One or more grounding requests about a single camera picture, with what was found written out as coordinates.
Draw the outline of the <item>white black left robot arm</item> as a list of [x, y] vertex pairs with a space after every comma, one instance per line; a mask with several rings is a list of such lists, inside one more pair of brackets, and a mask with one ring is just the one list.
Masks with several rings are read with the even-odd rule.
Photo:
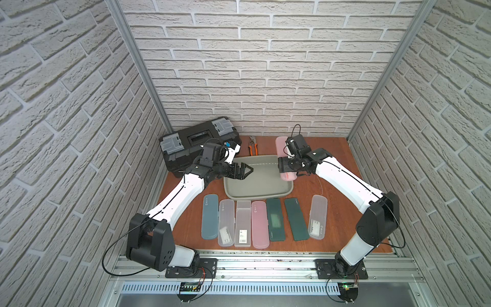
[[198, 252], [175, 244], [173, 229], [191, 202], [214, 180], [244, 180], [253, 168], [233, 161], [240, 145], [233, 141], [208, 141], [201, 155], [184, 170], [178, 185], [161, 203], [145, 215], [130, 220], [126, 257], [145, 267], [164, 271], [169, 267], [190, 268], [198, 261]]

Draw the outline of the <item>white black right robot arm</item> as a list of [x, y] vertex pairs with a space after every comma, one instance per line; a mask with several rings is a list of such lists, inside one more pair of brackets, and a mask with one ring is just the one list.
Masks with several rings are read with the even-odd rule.
[[344, 194], [362, 213], [355, 234], [335, 255], [332, 268], [342, 278], [353, 275], [363, 259], [400, 226], [399, 197], [367, 184], [322, 148], [280, 157], [278, 168], [281, 173], [304, 171], [317, 175]]

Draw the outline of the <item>dark green pencil case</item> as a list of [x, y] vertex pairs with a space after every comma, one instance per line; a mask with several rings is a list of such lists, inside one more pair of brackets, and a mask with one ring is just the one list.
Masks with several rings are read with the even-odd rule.
[[290, 228], [292, 230], [294, 241], [308, 240], [308, 228], [298, 199], [285, 199], [285, 208], [287, 211], [288, 221], [290, 223]]
[[286, 239], [284, 217], [279, 198], [269, 198], [266, 201], [267, 219], [269, 224], [269, 239], [272, 242], [283, 242]]

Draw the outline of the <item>clear frosted pencil case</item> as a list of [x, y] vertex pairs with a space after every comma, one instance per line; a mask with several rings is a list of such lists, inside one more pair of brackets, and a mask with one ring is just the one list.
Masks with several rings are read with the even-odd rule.
[[309, 212], [308, 234], [311, 238], [322, 240], [326, 234], [328, 201], [327, 198], [315, 194]]

